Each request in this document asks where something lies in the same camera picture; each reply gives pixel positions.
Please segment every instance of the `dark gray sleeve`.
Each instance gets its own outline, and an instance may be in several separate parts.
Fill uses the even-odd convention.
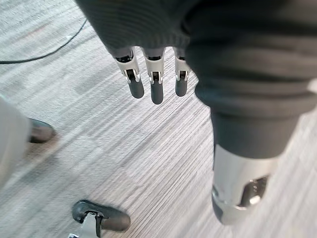
[[[299,116],[315,107],[308,83],[317,76],[316,0],[76,2],[111,54],[187,48],[215,140],[234,154],[279,155]]]
[[[197,97],[211,107],[215,141],[226,150],[275,157],[299,116],[315,107],[308,84],[317,76],[316,5],[206,0],[188,14],[186,60],[199,78]]]

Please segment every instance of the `robotic finger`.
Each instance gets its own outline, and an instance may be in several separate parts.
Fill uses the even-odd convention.
[[[154,104],[163,101],[163,75],[164,75],[164,51],[165,48],[143,48],[143,55],[148,69],[151,83],[151,99]]]
[[[117,65],[121,73],[125,76],[130,92],[135,98],[142,98],[144,88],[140,78],[139,65],[133,48],[122,48],[113,52]]]
[[[185,50],[174,48],[175,52],[175,92],[179,97],[183,97],[187,91],[187,80],[191,71],[185,61]]]

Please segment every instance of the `robotic hand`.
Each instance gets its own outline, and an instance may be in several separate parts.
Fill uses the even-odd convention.
[[[144,94],[134,46],[143,48],[151,96],[163,100],[164,47],[175,51],[176,93],[211,108],[212,204],[235,224],[265,192],[301,114],[316,105],[316,14],[301,0],[76,0],[116,60],[131,94]]]

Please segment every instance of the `floor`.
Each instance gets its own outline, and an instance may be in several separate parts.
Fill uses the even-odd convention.
[[[0,0],[0,60],[42,55],[85,17],[71,0]],[[66,238],[79,224],[71,207],[88,198],[131,216],[126,233],[105,238],[312,238],[317,232],[317,111],[302,117],[266,197],[245,222],[224,227],[211,206],[212,126],[194,94],[174,92],[173,51],[165,52],[164,102],[145,87],[134,99],[87,23],[46,59],[0,66],[0,94],[58,136],[29,144],[0,193],[1,238]]]

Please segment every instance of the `striped carpet floor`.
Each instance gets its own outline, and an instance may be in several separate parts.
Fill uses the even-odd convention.
[[[0,60],[42,55],[67,41],[85,17],[71,0],[0,0]],[[126,233],[105,238],[313,238],[317,232],[317,111],[305,115],[247,220],[224,227],[213,214],[210,111],[188,93],[175,95],[173,50],[165,52],[164,102],[145,88],[134,99],[92,27],[57,54],[0,66],[0,93],[58,136],[29,145],[0,193],[1,238],[66,238],[79,224],[80,199],[131,216]]]

